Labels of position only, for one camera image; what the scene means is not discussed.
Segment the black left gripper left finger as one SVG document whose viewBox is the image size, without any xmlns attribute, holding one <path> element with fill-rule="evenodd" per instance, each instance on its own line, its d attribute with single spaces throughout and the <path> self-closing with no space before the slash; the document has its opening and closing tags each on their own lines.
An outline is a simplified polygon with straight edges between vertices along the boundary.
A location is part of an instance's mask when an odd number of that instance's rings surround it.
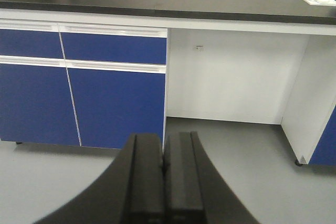
<svg viewBox="0 0 336 224">
<path fill-rule="evenodd" d="M 154 133 L 132 134 L 84 191 L 38 223 L 163 223 L 162 146 Z"/>
</svg>

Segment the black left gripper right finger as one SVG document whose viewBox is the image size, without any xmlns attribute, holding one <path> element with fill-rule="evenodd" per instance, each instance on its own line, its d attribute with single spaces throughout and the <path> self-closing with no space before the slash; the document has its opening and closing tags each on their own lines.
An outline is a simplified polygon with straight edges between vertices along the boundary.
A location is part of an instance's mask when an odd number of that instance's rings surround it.
<svg viewBox="0 0 336 224">
<path fill-rule="evenodd" d="M 258 223 L 219 174 L 197 132 L 169 136 L 164 169 L 166 223 Z"/>
</svg>

